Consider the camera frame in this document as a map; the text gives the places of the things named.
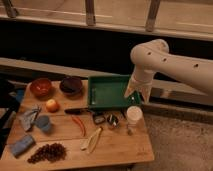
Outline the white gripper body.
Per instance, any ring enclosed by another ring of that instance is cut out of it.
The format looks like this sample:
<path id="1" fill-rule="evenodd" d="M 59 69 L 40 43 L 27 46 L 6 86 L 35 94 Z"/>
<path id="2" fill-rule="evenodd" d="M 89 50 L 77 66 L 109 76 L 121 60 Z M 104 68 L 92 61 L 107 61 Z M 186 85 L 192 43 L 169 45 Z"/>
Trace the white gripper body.
<path id="1" fill-rule="evenodd" d="M 128 90 L 130 92 L 138 91 L 149 93 L 151 92 L 153 78 L 154 72 L 152 70 L 135 66 L 128 83 Z"/>

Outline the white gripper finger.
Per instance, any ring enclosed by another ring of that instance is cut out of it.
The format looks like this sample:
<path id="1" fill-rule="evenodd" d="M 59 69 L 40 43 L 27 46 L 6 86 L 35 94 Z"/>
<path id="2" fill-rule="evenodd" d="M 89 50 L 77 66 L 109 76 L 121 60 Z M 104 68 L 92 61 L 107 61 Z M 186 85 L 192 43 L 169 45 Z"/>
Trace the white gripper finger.
<path id="1" fill-rule="evenodd" d="M 124 97 L 128 98 L 132 93 L 134 93 L 136 90 L 133 87 L 127 86 L 127 89 L 124 93 Z"/>
<path id="2" fill-rule="evenodd" d="M 144 103 L 149 103 L 150 91 L 148 91 L 148 90 L 142 90 L 141 94 L 142 94 Z"/>

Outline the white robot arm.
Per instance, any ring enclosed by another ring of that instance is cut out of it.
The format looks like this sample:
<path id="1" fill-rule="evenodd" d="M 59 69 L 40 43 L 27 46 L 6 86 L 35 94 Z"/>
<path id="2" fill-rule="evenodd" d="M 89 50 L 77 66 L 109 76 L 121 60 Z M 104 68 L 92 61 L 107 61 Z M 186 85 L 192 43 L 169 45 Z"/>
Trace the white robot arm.
<path id="1" fill-rule="evenodd" d="M 213 96 L 212 60 L 172 55 L 163 39 L 134 46 L 130 58 L 134 70 L 124 93 L 125 98 L 137 91 L 141 93 L 144 102 L 148 103 L 154 75 L 157 72 Z"/>

